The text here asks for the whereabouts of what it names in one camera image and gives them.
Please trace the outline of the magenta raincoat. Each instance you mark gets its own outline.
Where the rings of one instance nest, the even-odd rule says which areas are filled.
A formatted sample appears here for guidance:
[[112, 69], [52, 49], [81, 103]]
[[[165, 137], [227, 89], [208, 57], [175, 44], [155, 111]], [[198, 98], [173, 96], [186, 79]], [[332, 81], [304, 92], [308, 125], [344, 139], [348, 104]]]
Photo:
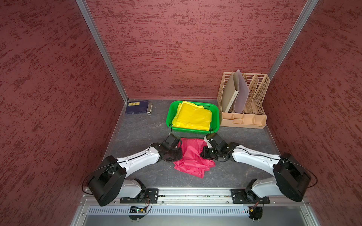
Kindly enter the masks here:
[[200, 154], [207, 147], [205, 140], [199, 138], [181, 138], [182, 159], [174, 162], [174, 169], [203, 178], [206, 171], [216, 166], [212, 160], [203, 159]]

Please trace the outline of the plain yellow raincoat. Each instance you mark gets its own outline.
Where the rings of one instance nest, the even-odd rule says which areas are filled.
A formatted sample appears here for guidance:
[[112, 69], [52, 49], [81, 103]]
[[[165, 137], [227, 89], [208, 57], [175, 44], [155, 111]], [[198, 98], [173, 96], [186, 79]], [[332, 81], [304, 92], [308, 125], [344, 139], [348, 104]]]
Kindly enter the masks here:
[[191, 102], [181, 102], [172, 119], [174, 128], [209, 131], [212, 122], [212, 112], [205, 109], [202, 105], [196, 105]]

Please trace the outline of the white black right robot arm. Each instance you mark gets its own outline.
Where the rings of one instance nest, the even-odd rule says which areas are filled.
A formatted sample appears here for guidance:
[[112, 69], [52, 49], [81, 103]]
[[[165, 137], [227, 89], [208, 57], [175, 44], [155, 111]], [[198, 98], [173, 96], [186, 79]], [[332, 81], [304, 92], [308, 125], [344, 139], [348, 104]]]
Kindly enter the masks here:
[[289, 153], [262, 153], [236, 142], [226, 143], [217, 133], [206, 135], [204, 141], [207, 146], [200, 154], [203, 159], [244, 163], [271, 175], [267, 179], [251, 180], [246, 188], [231, 189], [234, 204], [269, 204], [271, 196], [301, 202], [310, 187], [313, 173]]

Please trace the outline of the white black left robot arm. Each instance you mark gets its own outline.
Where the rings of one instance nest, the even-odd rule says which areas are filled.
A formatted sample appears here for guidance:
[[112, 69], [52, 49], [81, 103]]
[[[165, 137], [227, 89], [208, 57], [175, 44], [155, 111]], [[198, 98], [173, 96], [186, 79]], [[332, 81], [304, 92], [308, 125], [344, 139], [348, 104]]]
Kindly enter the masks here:
[[149, 202], [149, 192], [139, 179], [127, 178], [140, 169], [160, 161], [175, 162], [182, 159], [182, 141], [173, 134], [162, 143], [150, 144], [145, 150], [126, 157], [110, 155], [103, 159], [95, 171], [82, 182], [82, 192], [92, 195], [99, 206], [110, 204], [115, 199], [136, 203]]

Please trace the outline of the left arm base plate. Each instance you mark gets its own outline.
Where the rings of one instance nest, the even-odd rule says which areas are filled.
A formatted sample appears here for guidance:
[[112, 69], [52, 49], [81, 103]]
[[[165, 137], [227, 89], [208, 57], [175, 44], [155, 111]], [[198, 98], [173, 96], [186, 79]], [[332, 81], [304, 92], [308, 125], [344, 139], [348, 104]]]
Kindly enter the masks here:
[[141, 192], [135, 198], [120, 198], [120, 203], [152, 203], [155, 204], [158, 201], [159, 189], [157, 188], [146, 188], [141, 190]]

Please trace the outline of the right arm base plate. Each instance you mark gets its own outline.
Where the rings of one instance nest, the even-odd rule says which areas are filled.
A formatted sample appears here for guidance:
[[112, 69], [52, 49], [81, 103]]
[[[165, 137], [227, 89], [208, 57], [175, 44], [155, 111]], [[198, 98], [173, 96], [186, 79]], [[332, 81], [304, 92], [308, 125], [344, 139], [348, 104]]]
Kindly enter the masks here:
[[270, 204], [269, 197], [260, 198], [251, 190], [247, 191], [246, 189], [231, 189], [231, 198], [233, 204]]

